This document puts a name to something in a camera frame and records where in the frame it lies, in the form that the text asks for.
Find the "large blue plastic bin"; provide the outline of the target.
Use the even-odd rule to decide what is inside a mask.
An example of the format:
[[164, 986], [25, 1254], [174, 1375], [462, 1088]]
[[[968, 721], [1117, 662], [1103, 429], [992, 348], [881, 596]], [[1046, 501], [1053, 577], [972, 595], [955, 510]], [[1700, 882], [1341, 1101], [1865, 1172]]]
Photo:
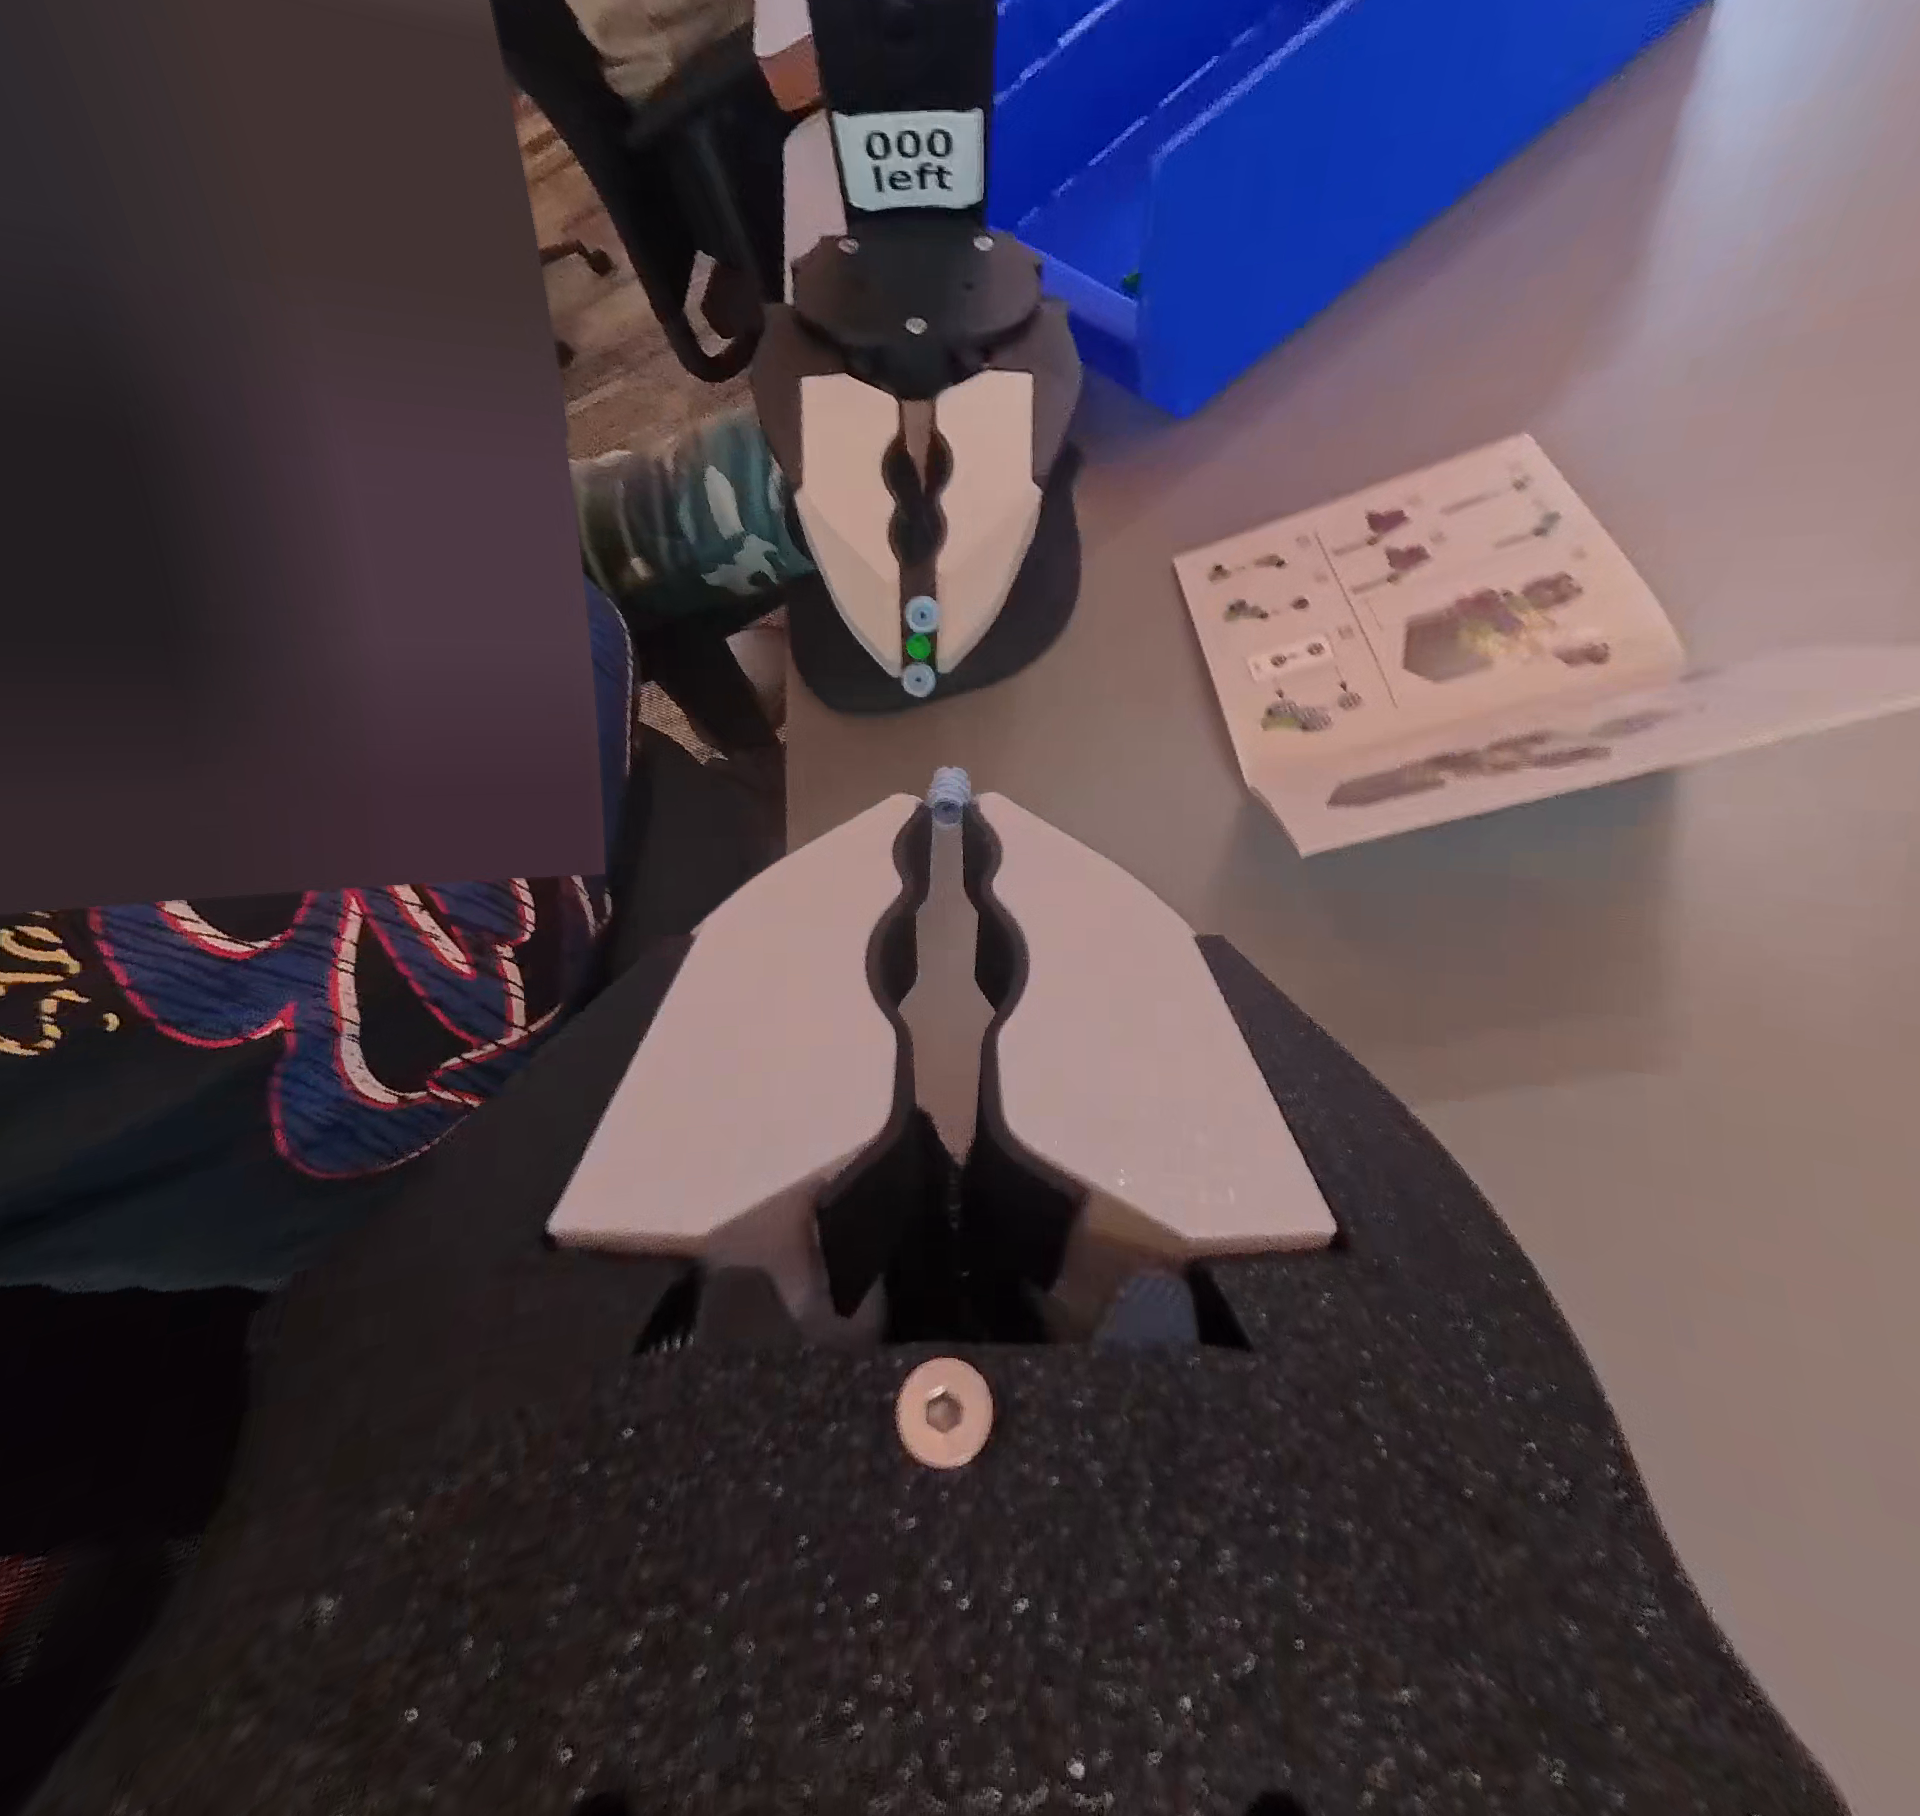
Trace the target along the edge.
[[1000, 0], [992, 218], [1193, 415], [1709, 0]]

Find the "black office chair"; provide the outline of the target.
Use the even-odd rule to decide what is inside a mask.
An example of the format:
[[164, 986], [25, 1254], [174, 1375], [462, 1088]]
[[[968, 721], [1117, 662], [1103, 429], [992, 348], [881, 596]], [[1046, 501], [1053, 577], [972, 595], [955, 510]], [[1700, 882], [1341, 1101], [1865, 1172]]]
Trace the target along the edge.
[[733, 382], [776, 282], [789, 130], [755, 66], [753, 24], [633, 108], [563, 0], [489, 4], [517, 95], [584, 172], [675, 361], [709, 388]]

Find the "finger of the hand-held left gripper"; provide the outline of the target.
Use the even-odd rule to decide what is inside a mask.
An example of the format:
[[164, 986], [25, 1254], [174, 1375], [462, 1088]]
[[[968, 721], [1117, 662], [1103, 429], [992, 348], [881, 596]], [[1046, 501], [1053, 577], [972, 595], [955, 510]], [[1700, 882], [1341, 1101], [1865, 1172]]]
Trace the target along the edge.
[[895, 545], [898, 487], [915, 477], [901, 402], [871, 388], [797, 389], [797, 481], [792, 510], [814, 575], [828, 587], [840, 623], [898, 679], [902, 655], [902, 587]]
[[951, 388], [926, 405], [917, 471], [926, 555], [917, 595], [941, 609], [934, 672], [956, 672], [1009, 604], [1042, 514], [1033, 388]]

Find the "lego instruction booklet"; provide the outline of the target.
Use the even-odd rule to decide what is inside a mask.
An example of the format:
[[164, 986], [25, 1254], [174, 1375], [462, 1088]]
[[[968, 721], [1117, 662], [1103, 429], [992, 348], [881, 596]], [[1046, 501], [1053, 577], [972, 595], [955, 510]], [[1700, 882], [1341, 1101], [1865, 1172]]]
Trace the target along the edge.
[[1689, 669], [1527, 434], [1172, 575], [1242, 783], [1300, 858], [1918, 712], [1913, 646]]

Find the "person's left forearm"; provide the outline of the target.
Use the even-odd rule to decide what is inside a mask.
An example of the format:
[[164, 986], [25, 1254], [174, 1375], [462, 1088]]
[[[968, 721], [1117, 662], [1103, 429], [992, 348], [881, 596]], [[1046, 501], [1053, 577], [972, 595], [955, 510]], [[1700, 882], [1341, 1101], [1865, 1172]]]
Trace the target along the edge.
[[633, 641], [745, 611], [814, 575], [759, 415], [713, 415], [651, 453], [567, 461], [584, 575]]

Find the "black rounded pad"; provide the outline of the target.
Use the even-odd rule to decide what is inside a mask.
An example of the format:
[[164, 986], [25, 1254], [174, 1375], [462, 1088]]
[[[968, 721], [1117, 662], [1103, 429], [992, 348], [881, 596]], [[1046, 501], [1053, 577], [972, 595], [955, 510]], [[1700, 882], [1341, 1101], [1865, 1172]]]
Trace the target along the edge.
[[[941, 669], [931, 702], [1006, 682], [1037, 662], [1068, 629], [1081, 588], [1081, 535], [1073, 490], [1081, 450], [1068, 439], [1042, 490], [1037, 535], [1022, 557], [1009, 604], [956, 672]], [[804, 577], [784, 596], [789, 669], [833, 714], [877, 720], [926, 704], [901, 679], [882, 676], [833, 605], [820, 577]]]

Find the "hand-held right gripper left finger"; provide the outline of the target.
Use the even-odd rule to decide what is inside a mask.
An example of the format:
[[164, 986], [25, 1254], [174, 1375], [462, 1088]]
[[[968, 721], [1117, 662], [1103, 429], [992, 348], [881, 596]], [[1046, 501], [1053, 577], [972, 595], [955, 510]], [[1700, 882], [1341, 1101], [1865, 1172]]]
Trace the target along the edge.
[[552, 1207], [556, 1249], [750, 1271], [804, 1334], [882, 1331], [928, 849], [928, 807], [885, 797], [696, 926]]

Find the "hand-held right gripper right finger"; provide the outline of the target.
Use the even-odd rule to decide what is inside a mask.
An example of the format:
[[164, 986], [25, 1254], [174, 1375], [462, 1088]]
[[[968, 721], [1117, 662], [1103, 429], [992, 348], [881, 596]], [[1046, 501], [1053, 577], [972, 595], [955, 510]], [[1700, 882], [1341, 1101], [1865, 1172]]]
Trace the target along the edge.
[[1195, 929], [1009, 797], [963, 817], [988, 1003], [963, 1254], [1042, 1338], [1218, 1325], [1218, 1261], [1338, 1243], [1283, 1105]]

